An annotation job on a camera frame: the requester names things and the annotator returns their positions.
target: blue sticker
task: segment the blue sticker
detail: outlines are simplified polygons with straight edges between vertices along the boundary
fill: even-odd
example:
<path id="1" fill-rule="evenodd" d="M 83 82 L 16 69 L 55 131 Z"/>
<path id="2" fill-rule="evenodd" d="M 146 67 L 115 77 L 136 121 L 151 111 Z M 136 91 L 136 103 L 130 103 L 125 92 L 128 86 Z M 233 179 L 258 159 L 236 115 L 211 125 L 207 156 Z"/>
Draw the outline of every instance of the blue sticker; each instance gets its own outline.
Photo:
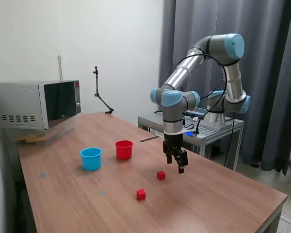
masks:
<path id="1" fill-rule="evenodd" d="M 44 172 L 40 172 L 39 174 L 40 174 L 40 177 L 41 177 L 41 178 L 46 177 L 46 174 L 45 174 Z"/>

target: small red block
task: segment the small red block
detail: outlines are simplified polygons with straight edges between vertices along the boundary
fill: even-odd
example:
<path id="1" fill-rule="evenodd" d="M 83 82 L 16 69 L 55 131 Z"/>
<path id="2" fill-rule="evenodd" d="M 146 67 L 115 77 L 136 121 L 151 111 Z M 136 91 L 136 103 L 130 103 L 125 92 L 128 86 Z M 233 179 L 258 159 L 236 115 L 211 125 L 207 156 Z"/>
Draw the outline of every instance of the small red block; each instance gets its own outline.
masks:
<path id="1" fill-rule="evenodd" d="M 166 174 L 163 171 L 158 171 L 157 172 L 157 179 L 159 180 L 164 180 L 166 178 Z"/>
<path id="2" fill-rule="evenodd" d="M 143 189 L 137 191 L 137 200 L 145 200 L 146 192 Z"/>

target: wooden table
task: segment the wooden table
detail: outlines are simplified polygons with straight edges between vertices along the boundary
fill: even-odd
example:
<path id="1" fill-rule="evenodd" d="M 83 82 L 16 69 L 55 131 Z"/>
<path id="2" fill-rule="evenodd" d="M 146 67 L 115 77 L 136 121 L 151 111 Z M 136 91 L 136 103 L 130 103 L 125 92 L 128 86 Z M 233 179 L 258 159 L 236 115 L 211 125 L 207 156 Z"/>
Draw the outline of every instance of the wooden table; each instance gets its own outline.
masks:
<path id="1" fill-rule="evenodd" d="M 18 145 L 38 233 L 275 233 L 287 195 L 188 151 L 178 174 L 162 139 L 103 113 L 76 117 L 76 127 L 49 146 Z M 117 161 L 114 143 L 134 142 Z M 80 150 L 103 150 L 102 167 L 85 171 Z M 157 171 L 166 173 L 157 179 Z M 146 200 L 136 200 L 144 189 Z"/>

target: flexible arm clamp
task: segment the flexible arm clamp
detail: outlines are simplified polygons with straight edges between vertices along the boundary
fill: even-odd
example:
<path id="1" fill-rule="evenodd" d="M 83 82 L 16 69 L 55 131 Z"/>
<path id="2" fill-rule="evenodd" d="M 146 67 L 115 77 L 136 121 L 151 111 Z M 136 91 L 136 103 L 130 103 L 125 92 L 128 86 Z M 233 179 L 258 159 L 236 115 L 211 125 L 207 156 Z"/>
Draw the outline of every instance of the flexible arm clamp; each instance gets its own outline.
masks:
<path id="1" fill-rule="evenodd" d="M 99 98 L 104 103 L 104 105 L 109 109 L 109 111 L 105 112 L 105 114 L 112 114 L 114 109 L 111 108 L 109 105 L 107 105 L 107 103 L 100 97 L 100 94 L 98 92 L 98 67 L 95 67 L 95 71 L 93 71 L 93 73 L 96 75 L 96 93 L 95 93 L 95 97 Z"/>

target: floor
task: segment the floor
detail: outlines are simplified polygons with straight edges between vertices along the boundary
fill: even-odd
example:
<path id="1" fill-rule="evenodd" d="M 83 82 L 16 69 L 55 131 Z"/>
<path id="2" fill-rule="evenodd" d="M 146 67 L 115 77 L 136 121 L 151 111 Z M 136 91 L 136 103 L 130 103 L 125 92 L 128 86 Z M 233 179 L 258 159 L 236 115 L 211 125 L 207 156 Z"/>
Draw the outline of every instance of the floor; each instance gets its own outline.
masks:
<path id="1" fill-rule="evenodd" d="M 223 163 L 224 158 L 224 155 L 221 155 L 216 156 L 212 160 L 218 163 Z M 282 216 L 285 216 L 291 220 L 291 155 L 289 170 L 286 176 L 275 170 L 262 171 L 259 168 L 253 168 L 243 164 L 241 160 L 238 161 L 237 172 L 287 194 L 288 200 L 283 207 Z M 280 220 L 277 232 L 291 233 L 291 225 L 283 220 Z"/>

